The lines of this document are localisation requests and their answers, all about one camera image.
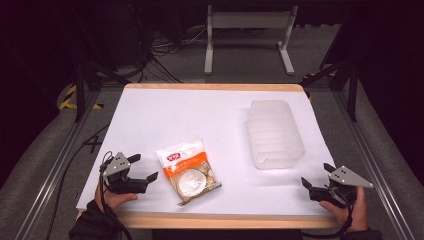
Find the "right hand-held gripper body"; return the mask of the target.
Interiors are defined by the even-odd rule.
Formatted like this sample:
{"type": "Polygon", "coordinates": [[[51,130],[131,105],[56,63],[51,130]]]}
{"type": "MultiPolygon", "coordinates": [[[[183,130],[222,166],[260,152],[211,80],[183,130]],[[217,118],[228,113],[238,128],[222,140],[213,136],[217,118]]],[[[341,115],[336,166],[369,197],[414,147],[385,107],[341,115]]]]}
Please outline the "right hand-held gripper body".
{"type": "Polygon", "coordinates": [[[309,191],[312,201],[327,201],[339,208],[352,206],[357,199],[358,186],[373,188],[374,184],[361,177],[345,166],[336,168],[332,173],[328,173],[329,183],[323,188],[314,187],[309,191]]]}

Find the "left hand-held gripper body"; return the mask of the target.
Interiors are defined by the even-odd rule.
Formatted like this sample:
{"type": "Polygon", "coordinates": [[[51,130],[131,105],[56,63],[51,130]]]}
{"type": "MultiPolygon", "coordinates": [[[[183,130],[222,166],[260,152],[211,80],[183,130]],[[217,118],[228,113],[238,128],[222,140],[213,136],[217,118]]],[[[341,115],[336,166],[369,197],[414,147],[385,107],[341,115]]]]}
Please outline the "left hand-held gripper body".
{"type": "Polygon", "coordinates": [[[128,157],[122,152],[118,152],[110,160],[106,161],[105,167],[102,170],[102,177],[110,192],[116,194],[138,194],[146,192],[146,179],[131,179],[128,176],[131,165],[128,157]]]}

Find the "orange and white snack packet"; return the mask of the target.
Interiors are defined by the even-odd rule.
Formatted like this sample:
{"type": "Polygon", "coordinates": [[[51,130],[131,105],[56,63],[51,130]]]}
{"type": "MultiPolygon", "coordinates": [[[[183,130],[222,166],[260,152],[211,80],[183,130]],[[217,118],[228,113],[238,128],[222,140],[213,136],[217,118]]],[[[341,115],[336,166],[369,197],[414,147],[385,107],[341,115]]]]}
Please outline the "orange and white snack packet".
{"type": "Polygon", "coordinates": [[[181,199],[180,206],[222,186],[215,178],[201,140],[160,149],[156,155],[165,177],[181,199]]]}

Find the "clear plastic container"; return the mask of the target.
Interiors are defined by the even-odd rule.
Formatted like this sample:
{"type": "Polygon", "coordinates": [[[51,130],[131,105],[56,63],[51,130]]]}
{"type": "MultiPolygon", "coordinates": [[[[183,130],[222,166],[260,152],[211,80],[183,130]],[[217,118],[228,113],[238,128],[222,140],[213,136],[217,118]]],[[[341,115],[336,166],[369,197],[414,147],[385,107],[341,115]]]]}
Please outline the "clear plastic container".
{"type": "Polygon", "coordinates": [[[247,112],[247,129],[258,169],[292,168],[306,153],[291,107],[284,100],[254,100],[247,112]]]}

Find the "person's left hand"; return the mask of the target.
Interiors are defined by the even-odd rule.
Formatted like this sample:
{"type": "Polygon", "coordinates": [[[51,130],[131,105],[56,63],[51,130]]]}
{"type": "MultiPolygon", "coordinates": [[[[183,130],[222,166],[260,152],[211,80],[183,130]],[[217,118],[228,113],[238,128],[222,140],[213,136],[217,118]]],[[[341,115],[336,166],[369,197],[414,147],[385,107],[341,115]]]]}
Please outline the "person's left hand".
{"type": "Polygon", "coordinates": [[[103,203],[105,203],[114,214],[117,214],[122,205],[127,202],[135,201],[138,196],[135,193],[115,194],[107,190],[101,189],[98,185],[95,191],[95,202],[101,211],[104,211],[103,203]]]}

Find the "person's right hand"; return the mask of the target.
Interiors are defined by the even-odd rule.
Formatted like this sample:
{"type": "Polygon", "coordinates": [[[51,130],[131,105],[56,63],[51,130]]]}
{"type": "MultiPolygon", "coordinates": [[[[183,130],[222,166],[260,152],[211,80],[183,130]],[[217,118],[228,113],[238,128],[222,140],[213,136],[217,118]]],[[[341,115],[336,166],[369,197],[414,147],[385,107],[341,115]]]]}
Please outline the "person's right hand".
{"type": "Polygon", "coordinates": [[[348,216],[352,217],[351,226],[347,229],[347,232],[359,232],[366,231],[368,229],[367,220],[367,207],[365,199],[365,191],[363,187],[357,187],[357,199],[353,206],[352,213],[349,213],[347,209],[339,208],[327,201],[321,201],[319,205],[331,213],[340,225],[343,225],[348,216]]]}

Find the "white table sheet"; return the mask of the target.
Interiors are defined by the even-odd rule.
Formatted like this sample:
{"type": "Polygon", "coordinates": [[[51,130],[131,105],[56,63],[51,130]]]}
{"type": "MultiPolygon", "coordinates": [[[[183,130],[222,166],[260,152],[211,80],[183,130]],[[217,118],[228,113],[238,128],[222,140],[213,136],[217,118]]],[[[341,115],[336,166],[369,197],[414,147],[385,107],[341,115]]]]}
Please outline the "white table sheet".
{"type": "Polygon", "coordinates": [[[301,181],[327,183],[323,166],[333,158],[303,92],[210,91],[126,88],[117,104],[98,155],[139,154],[129,175],[144,178],[157,173],[127,212],[323,216],[301,181]],[[247,131],[247,112],[254,100],[284,100],[292,110],[306,153],[289,169],[259,170],[253,162],[247,131]],[[163,174],[157,151],[200,140],[221,187],[188,204],[163,174]]]}

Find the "black metal stand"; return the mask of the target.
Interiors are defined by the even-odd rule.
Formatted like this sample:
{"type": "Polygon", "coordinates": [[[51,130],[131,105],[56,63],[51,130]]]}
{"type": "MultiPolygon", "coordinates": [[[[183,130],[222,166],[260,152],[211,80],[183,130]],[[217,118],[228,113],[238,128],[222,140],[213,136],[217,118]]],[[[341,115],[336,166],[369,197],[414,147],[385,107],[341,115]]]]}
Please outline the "black metal stand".
{"type": "Polygon", "coordinates": [[[306,74],[300,85],[306,87],[330,74],[334,74],[329,87],[332,91],[341,91],[346,83],[348,87],[347,112],[350,119],[356,122],[356,97],[358,89],[358,70],[354,62],[342,61],[332,64],[315,74],[306,74]]]}
{"type": "Polygon", "coordinates": [[[97,75],[98,72],[122,85],[129,84],[128,80],[107,69],[101,64],[86,60],[84,57],[79,57],[77,59],[75,70],[76,77],[74,80],[77,92],[76,123],[82,120],[84,113],[88,109],[88,105],[86,104],[87,99],[85,98],[85,87],[88,87],[90,91],[95,92],[98,92],[102,88],[100,77],[97,75]]]}

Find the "yellow and black hazard tape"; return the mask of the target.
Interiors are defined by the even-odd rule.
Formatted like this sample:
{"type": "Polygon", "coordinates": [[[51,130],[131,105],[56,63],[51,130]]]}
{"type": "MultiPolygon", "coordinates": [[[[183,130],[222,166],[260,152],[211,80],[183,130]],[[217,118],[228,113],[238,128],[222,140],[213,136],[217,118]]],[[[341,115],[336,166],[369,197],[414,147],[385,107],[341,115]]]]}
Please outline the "yellow and black hazard tape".
{"type": "Polygon", "coordinates": [[[66,90],[65,96],[63,100],[60,102],[58,107],[60,109],[77,109],[78,105],[76,103],[72,103],[71,99],[76,94],[76,85],[71,84],[69,88],[66,90]]]}

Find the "white metal stand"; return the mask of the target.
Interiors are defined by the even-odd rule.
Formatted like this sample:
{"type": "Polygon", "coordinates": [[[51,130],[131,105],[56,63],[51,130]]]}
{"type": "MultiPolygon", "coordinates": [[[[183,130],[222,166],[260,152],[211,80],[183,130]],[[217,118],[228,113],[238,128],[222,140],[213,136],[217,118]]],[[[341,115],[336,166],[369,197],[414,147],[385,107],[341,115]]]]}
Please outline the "white metal stand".
{"type": "Polygon", "coordinates": [[[207,9],[207,47],[204,63],[204,74],[210,75],[213,71],[213,30],[230,28],[265,28],[282,29],[284,38],[276,43],[284,68],[288,75],[295,73],[287,47],[297,17],[298,7],[292,6],[289,10],[278,12],[216,12],[213,6],[207,9]]]}

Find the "aluminium floor rail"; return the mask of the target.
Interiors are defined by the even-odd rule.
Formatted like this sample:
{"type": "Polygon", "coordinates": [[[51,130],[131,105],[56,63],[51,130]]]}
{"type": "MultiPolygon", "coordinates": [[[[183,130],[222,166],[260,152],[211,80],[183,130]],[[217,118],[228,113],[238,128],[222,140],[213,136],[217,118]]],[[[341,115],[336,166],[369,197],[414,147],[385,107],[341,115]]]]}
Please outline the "aluminium floor rail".
{"type": "Polygon", "coordinates": [[[33,199],[31,208],[25,215],[25,219],[20,225],[19,231],[13,240],[29,240],[38,221],[40,220],[48,202],[50,201],[56,187],[59,185],[62,177],[65,174],[65,168],[71,162],[72,148],[75,145],[76,139],[81,132],[84,122],[97,100],[99,92],[88,92],[86,97],[82,99],[84,109],[78,108],[75,116],[70,120],[70,128],[65,131],[66,138],[60,147],[60,151],[54,155],[53,163],[49,168],[43,182],[39,187],[37,196],[33,199]]]}
{"type": "Polygon", "coordinates": [[[398,237],[401,240],[416,240],[397,201],[394,198],[392,189],[389,187],[387,181],[385,180],[380,168],[377,165],[374,155],[366,143],[364,135],[362,134],[358,124],[351,119],[348,113],[347,100],[344,98],[341,92],[334,92],[333,96],[348,123],[355,141],[359,146],[363,158],[362,162],[372,182],[374,183],[374,188],[376,189],[380,201],[382,202],[398,237]]]}

